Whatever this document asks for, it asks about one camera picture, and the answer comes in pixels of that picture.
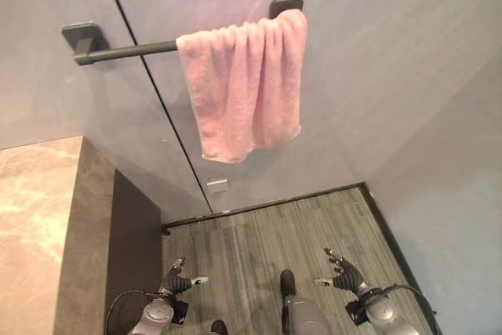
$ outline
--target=cable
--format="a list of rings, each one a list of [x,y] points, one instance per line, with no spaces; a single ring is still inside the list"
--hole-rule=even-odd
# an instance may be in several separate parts
[[[381,292],[377,293],[376,300],[379,300],[381,297],[386,297],[390,292],[397,290],[397,289],[411,290],[413,293],[415,293],[415,295],[421,297],[424,300],[425,304],[427,305],[427,309],[429,310],[429,312],[431,314],[432,322],[434,323],[434,333],[435,333],[435,335],[441,335],[441,332],[439,331],[438,321],[436,321],[436,317],[435,317],[437,312],[432,309],[432,306],[431,306],[431,303],[429,302],[429,300],[417,288],[413,288],[412,286],[407,286],[407,285],[403,285],[403,284],[393,284],[392,286],[388,286],[387,288],[385,288]],[[374,304],[374,303],[375,303],[375,300],[367,301],[358,310],[358,314],[361,314],[363,311],[366,310],[366,308],[368,306],[370,306],[371,304]]]
[[[114,306],[117,304],[118,300],[120,300],[122,297],[130,295],[132,293],[141,293],[141,294],[143,294],[146,297],[164,297],[165,296],[164,293],[150,293],[150,292],[146,292],[146,291],[141,290],[141,289],[129,289],[129,290],[125,290],[124,292],[120,293],[113,300],[113,302],[110,305],[110,308],[108,309],[107,317],[106,317],[106,319],[104,321],[104,328],[103,328],[103,334],[104,335],[108,335],[108,325],[110,323],[110,317],[111,317],[111,313],[113,312]]]

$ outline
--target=towel rack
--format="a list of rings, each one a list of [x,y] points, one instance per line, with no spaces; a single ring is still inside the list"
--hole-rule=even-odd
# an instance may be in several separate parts
[[[303,9],[304,0],[273,0],[269,17],[274,19],[287,9]],[[102,60],[141,56],[176,51],[176,41],[148,43],[111,49],[99,25],[95,23],[72,24],[61,30],[62,35],[75,53],[75,62],[80,66]]]

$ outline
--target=marble surface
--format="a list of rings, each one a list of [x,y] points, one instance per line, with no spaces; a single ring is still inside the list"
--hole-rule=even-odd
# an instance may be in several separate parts
[[[82,137],[0,151],[0,333],[52,332]]]

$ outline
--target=floor trim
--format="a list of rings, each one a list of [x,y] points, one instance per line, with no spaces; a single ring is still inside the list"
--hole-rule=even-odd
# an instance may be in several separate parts
[[[263,209],[263,208],[266,208],[269,206],[276,206],[279,204],[294,202],[296,200],[313,198],[315,196],[329,194],[331,192],[336,192],[336,191],[348,190],[351,188],[358,188],[360,190],[362,197],[365,199],[366,204],[368,205],[369,210],[371,211],[371,214],[375,218],[375,221],[378,224],[378,227],[380,228],[380,230],[382,232],[382,235],[384,235],[385,241],[387,242],[389,248],[391,249],[392,255],[394,256],[396,262],[398,263],[398,266],[401,268],[401,272],[404,275],[406,281],[408,282],[408,285],[412,286],[413,288],[418,289],[421,292],[422,290],[418,286],[417,280],[415,279],[415,276],[413,275],[411,268],[408,265],[408,262],[406,262],[405,256],[402,253],[401,248],[399,248],[399,244],[396,241],[394,235],[392,234],[392,231],[389,228],[387,221],[385,220],[384,215],[382,214],[382,212],[378,208],[377,203],[375,202],[375,199],[371,195],[371,191],[368,189],[368,185],[366,184],[366,182],[359,182],[357,184],[349,184],[348,186],[343,186],[341,188],[333,188],[330,190],[319,191],[319,192],[315,192],[315,193],[308,194],[308,195],[297,196],[295,198],[288,198],[288,199],[284,199],[284,200],[278,200],[276,202],[269,202],[267,204],[263,204],[263,205],[259,205],[259,206],[252,206],[252,207],[248,207],[248,208],[244,208],[244,209],[237,209],[235,211],[231,211],[231,212],[227,212],[227,213],[215,213],[213,215],[204,216],[204,217],[194,217],[191,219],[174,221],[172,223],[163,224],[162,230],[165,235],[168,235],[170,228],[179,227],[181,225],[198,223],[200,221],[217,219],[219,217],[233,216],[233,215],[237,215],[240,213],[254,211],[257,209]],[[427,305],[420,298],[417,298],[417,302],[420,306],[420,309],[424,313],[424,316],[427,320],[427,323],[428,323],[429,327],[431,328],[431,332],[435,333],[434,321],[431,317],[431,313],[429,312],[429,309],[427,308]]]
[[[249,212],[249,211],[254,211],[256,209],[263,209],[263,208],[267,208],[267,207],[270,207],[270,206],[277,206],[279,204],[285,204],[285,203],[295,202],[296,200],[313,198],[315,196],[329,194],[331,192],[343,191],[343,190],[348,190],[348,189],[351,189],[351,188],[360,188],[361,185],[363,185],[363,184],[364,184],[364,182],[359,182],[357,184],[349,184],[348,186],[343,186],[341,188],[331,188],[329,190],[318,191],[318,192],[315,192],[315,193],[312,193],[312,194],[308,194],[308,195],[295,196],[294,198],[287,198],[287,199],[278,200],[278,201],[275,201],[275,202],[269,202],[269,203],[266,203],[266,204],[260,204],[258,206],[246,207],[246,208],[243,208],[243,209],[237,209],[235,211],[214,213],[213,215],[208,215],[208,216],[203,216],[203,217],[192,217],[190,219],[173,221],[171,223],[164,223],[164,224],[162,224],[162,230],[164,232],[168,233],[168,230],[170,228],[179,227],[180,225],[187,225],[187,224],[192,224],[192,223],[198,223],[199,221],[212,220],[212,219],[217,219],[219,217],[227,217],[227,216],[238,215],[240,213],[246,213],[246,212]]]

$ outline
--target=gray wall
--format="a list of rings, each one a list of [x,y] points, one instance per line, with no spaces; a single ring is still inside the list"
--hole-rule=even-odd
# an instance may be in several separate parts
[[[121,0],[141,43],[256,21],[270,0]],[[371,177],[502,46],[501,0],[305,0],[302,131],[241,164],[201,157],[176,53],[147,63],[216,212]]]
[[[209,214],[139,58],[79,67],[63,26],[93,20],[133,42],[114,0],[0,0],[0,149],[85,134],[163,209]]]
[[[502,54],[369,177],[444,333],[502,331]]]

